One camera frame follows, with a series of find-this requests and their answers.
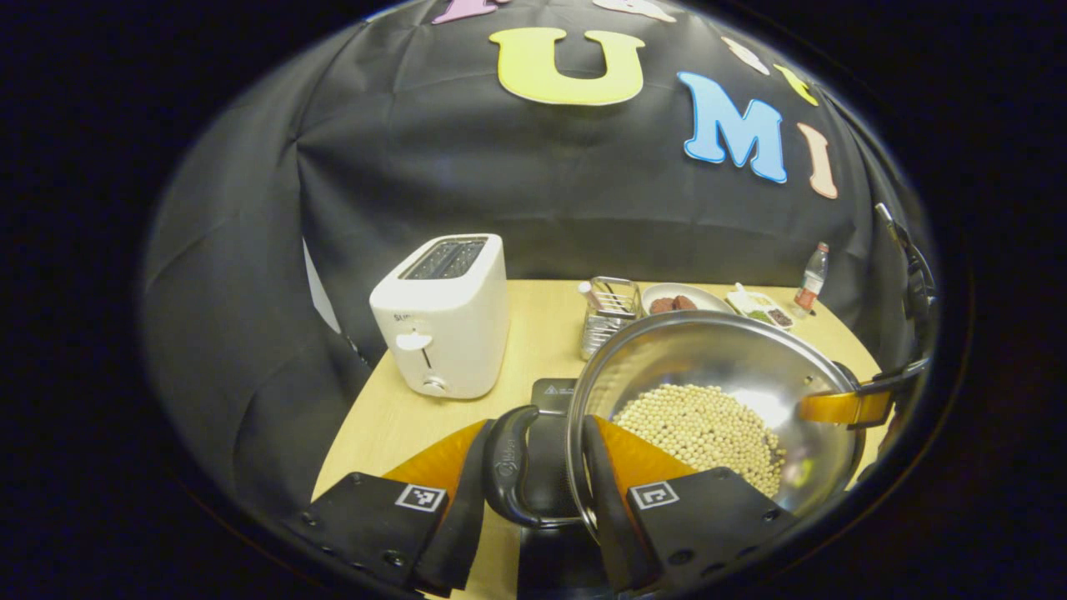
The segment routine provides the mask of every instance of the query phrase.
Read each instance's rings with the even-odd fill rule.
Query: white plate
[[[716,296],[684,283],[657,283],[641,290],[641,305],[644,306],[644,314],[652,314],[652,303],[660,298],[671,298],[685,296],[697,309],[702,311],[717,311],[719,313],[736,314],[726,301]]]

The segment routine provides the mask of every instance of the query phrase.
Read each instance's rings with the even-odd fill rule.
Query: yellow letter u
[[[587,31],[586,37],[604,48],[607,73],[598,79],[575,79],[556,70],[556,41],[562,29],[529,27],[497,31],[489,36],[499,44],[496,66],[500,84],[516,96],[548,105],[614,105],[633,98],[644,85],[637,49],[644,42],[622,33]]]

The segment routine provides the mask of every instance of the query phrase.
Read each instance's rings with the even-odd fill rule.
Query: pink letter i
[[[465,17],[488,15],[489,13],[496,11],[496,4],[494,4],[493,1],[494,0],[452,0],[448,4],[448,10],[431,22],[433,25],[441,25],[443,22],[453,21]],[[505,2],[510,2],[511,0],[495,1],[503,4]]]

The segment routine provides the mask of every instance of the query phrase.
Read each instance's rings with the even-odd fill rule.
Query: felt letter
[[[497,31],[489,36],[499,44],[497,77],[512,94],[548,105],[611,105],[633,98],[644,85],[637,49],[644,42],[610,31],[587,31],[600,42],[607,72],[598,79],[575,79],[556,70],[556,41],[562,29],[530,27]]]
[[[813,107],[818,106],[818,100],[816,100],[811,94],[808,93],[808,84],[801,81],[800,78],[797,77],[797,74],[778,64],[775,65],[775,68],[782,72],[782,75],[785,76],[785,80],[790,82],[790,85],[793,88],[793,91],[796,92],[797,94],[800,94],[801,98],[808,100],[808,104],[810,104]]]
[[[593,4],[608,11],[644,15],[664,22],[674,22],[678,20],[648,0],[593,0]]]
[[[489,13],[496,11],[496,4],[493,2],[504,4],[510,1],[511,0],[452,0],[449,2],[448,9],[446,9],[440,17],[430,22],[433,25],[441,25],[443,22],[453,21],[465,17],[488,15]]]
[[[686,72],[679,73],[678,78],[692,93],[694,135],[684,146],[687,155],[716,163],[726,160],[727,153],[718,141],[721,130],[735,165],[744,167],[754,147],[752,171],[765,179],[785,183],[782,133],[779,129],[782,115],[774,107],[753,99],[745,110],[745,116],[742,116],[722,86],[715,81]]]
[[[833,185],[833,173],[830,172],[830,156],[826,152],[829,142],[809,125],[797,123],[797,128],[808,139],[811,152],[811,189],[830,200],[838,198],[838,187]]]
[[[722,41],[727,43],[727,46],[730,46],[730,51],[733,52],[734,56],[736,56],[738,59],[740,59],[743,63],[754,68],[755,70],[759,70],[764,75],[770,75],[770,69],[767,68],[767,65],[763,64],[763,62],[760,61],[760,57],[757,57],[752,52],[752,50],[749,50],[748,48],[742,46],[740,44],[734,42],[733,40],[730,40],[729,37],[723,37]]]

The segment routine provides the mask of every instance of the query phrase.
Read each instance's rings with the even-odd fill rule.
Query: food tray
[[[782,330],[790,330],[796,323],[792,316],[766,294],[759,291],[731,291],[727,302],[739,314],[763,321]]]

